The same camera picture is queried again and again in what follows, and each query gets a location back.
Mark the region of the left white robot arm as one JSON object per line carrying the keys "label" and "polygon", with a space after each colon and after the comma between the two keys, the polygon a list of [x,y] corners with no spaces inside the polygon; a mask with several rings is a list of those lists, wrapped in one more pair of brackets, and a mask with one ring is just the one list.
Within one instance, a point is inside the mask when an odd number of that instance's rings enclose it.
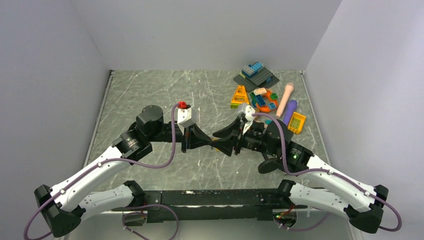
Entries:
{"label": "left white robot arm", "polygon": [[59,238],[100,213],[149,208],[145,191],[134,180],[106,191],[97,192],[96,187],[133,165],[143,166],[142,158],[152,152],[154,142],[171,143],[172,151],[180,143],[182,151],[186,151],[207,146],[211,141],[198,128],[196,112],[184,102],[171,108],[168,123],[164,122],[161,107],[146,106],[128,130],[93,162],[54,186],[38,187],[34,192],[38,213],[46,221],[50,234]]}

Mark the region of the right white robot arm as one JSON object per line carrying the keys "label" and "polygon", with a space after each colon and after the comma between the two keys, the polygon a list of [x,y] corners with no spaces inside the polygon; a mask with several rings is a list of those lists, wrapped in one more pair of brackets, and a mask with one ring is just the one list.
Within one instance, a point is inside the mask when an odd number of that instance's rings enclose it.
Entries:
{"label": "right white robot arm", "polygon": [[241,149],[260,152],[274,158],[258,166],[261,174],[281,170],[292,177],[316,181],[321,189],[306,187],[284,179],[278,186],[276,203],[282,208],[303,205],[339,215],[369,234],[383,229],[384,206],[389,190],[357,181],[325,163],[306,147],[291,140],[293,133],[281,120],[265,125],[246,117],[237,117],[230,125],[213,133],[211,144],[228,156]]}

